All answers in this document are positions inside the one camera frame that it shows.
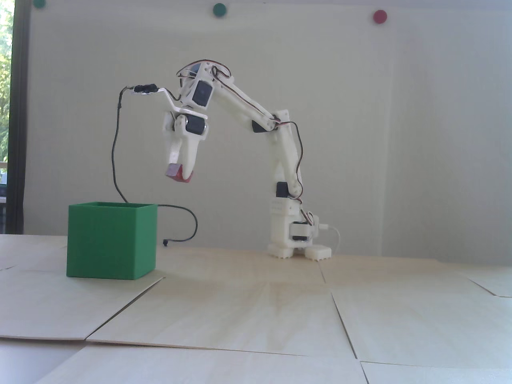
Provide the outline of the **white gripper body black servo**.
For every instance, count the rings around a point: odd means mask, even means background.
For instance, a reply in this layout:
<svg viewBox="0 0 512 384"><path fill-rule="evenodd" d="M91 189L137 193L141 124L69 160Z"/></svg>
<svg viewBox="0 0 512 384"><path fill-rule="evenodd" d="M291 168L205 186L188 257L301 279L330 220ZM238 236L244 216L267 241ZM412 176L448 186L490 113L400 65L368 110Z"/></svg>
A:
<svg viewBox="0 0 512 384"><path fill-rule="evenodd" d="M166 113L163 123L163 135L167 140L194 140L204 141L207 138L209 127L205 115L190 113Z"/></svg>

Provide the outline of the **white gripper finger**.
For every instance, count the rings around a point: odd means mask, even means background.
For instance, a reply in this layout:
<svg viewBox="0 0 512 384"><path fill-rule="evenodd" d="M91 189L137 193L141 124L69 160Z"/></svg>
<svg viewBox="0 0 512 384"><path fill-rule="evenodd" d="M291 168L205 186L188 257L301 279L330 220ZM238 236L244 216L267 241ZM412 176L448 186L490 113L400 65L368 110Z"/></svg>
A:
<svg viewBox="0 0 512 384"><path fill-rule="evenodd" d="M192 137L185 137L182 145L182 178L190 179L196 164L197 152L200 143L203 139L194 139Z"/></svg>
<svg viewBox="0 0 512 384"><path fill-rule="evenodd" d="M166 135L166 159L168 165L180 164L179 156L183 139L176 135Z"/></svg>

